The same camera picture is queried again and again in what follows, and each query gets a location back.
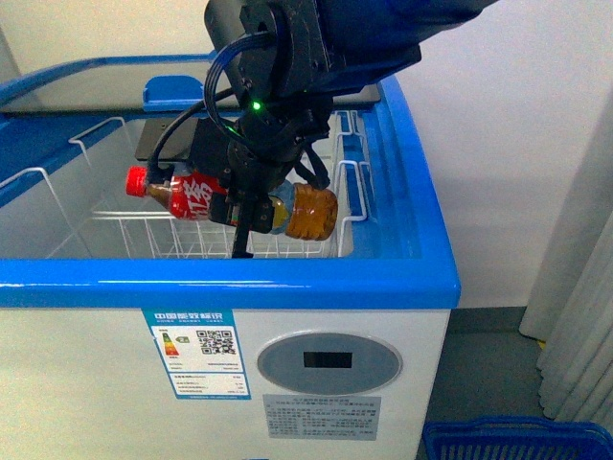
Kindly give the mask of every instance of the gray oval panel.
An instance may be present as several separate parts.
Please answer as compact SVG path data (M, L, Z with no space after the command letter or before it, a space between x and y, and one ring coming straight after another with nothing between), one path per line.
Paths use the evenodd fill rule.
M377 388L400 371L385 345L347 333L305 333L273 343L258 358L263 376L288 390L350 395Z

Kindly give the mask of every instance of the energy label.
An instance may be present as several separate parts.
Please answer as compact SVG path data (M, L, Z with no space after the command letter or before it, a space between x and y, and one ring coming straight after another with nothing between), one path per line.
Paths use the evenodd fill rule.
M179 399L250 400L231 310L143 310Z

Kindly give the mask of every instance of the sticker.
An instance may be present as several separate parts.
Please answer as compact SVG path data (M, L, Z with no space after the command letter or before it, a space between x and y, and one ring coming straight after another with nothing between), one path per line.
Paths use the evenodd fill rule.
M143 315L178 399L251 399L231 310Z
M375 441L381 398L264 395L271 438Z

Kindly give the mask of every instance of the qr code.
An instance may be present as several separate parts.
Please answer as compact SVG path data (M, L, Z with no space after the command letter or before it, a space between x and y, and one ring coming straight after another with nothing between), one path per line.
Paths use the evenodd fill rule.
M196 331L204 355L235 355L232 331Z

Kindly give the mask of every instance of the blue plastic basket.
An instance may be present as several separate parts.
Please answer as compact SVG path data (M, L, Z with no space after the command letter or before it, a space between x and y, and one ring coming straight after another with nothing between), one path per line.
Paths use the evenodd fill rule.
M609 460L613 438L591 423L495 417L430 423L423 429L429 460Z

